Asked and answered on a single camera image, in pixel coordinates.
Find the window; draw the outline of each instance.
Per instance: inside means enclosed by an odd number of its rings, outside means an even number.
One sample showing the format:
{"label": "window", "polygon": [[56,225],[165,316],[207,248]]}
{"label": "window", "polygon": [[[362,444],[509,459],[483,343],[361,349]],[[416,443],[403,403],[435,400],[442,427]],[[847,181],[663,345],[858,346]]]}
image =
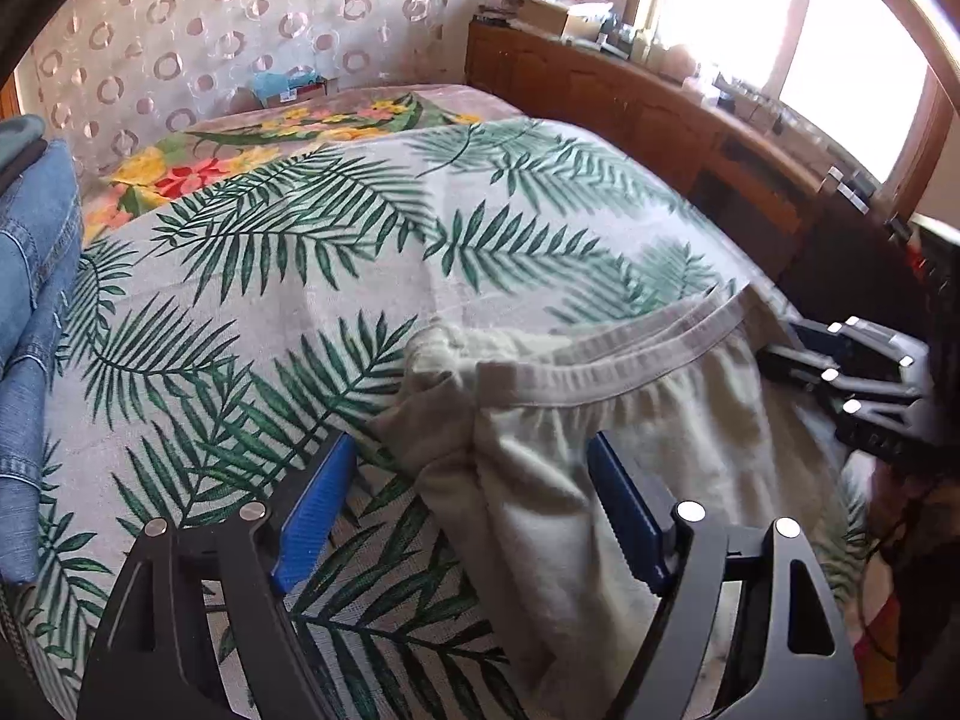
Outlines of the window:
{"label": "window", "polygon": [[778,98],[881,183],[904,148],[928,71],[882,0],[661,0],[656,33]]}

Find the palm leaf print blanket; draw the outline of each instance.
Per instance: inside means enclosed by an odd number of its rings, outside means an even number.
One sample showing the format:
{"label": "palm leaf print blanket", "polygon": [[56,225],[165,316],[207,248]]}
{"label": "palm leaf print blanket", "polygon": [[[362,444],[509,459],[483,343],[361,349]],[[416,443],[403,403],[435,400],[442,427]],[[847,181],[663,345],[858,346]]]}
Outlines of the palm leaf print blanket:
{"label": "palm leaf print blanket", "polygon": [[[83,255],[48,410],[40,580],[17,613],[75,702],[144,523],[270,493],[331,428],[360,469],[290,620],[349,718],[540,716],[367,422],[440,314],[545,332],[630,319],[760,271],[678,194],[576,127],[513,118],[323,143],[186,194]],[[846,533],[830,581],[848,583]],[[256,716],[218,586],[209,622]]]}

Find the bed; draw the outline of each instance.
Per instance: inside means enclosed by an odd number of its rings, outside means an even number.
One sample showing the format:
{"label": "bed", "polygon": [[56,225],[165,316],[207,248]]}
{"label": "bed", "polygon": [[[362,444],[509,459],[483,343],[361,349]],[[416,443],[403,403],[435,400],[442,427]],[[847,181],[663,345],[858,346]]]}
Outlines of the bed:
{"label": "bed", "polygon": [[[360,470],[288,599],[343,717],[536,717],[445,537],[367,420],[434,314],[545,331],[636,317],[760,269],[650,172],[577,127],[466,87],[348,93],[218,119],[85,199],[88,240],[48,410],[40,580],[17,614],[75,706],[143,524],[215,522],[331,428]],[[854,528],[851,522],[851,533]],[[851,533],[822,553],[838,597]],[[219,589],[237,712],[256,716]]]}

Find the elastic waistband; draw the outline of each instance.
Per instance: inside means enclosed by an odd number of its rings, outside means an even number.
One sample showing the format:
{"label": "elastic waistband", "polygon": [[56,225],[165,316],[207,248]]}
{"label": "elastic waistband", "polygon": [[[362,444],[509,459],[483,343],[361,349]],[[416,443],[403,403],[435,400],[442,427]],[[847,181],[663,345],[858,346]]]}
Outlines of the elastic waistband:
{"label": "elastic waistband", "polygon": [[714,287],[700,295],[670,303],[659,311],[645,314],[638,319],[619,322],[608,330],[579,336],[568,346],[539,355],[527,362],[567,367],[629,355],[662,340],[661,336],[670,333],[673,328],[693,327],[721,308],[725,302],[722,288]]}
{"label": "elastic waistband", "polygon": [[[618,397],[689,365],[743,327],[751,348],[795,343],[757,291],[747,286],[716,311],[674,338],[632,354],[587,365],[480,362],[475,395],[480,408],[575,407]],[[630,334],[630,327],[619,332]]]}

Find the white cloth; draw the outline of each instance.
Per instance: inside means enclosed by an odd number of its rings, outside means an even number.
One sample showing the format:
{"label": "white cloth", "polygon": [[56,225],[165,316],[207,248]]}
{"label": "white cloth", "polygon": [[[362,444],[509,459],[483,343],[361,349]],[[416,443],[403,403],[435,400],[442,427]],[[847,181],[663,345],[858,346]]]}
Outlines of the white cloth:
{"label": "white cloth", "polygon": [[[624,464],[733,523],[787,515],[813,541],[846,531],[845,453],[803,394],[760,378],[754,352],[767,343],[794,338],[751,288],[592,334],[435,322],[411,338],[397,405],[373,429],[416,478],[520,687],[549,712],[602,716],[658,603],[590,483],[584,450],[598,431],[632,447]],[[733,603],[725,595],[707,653],[714,683]]]}

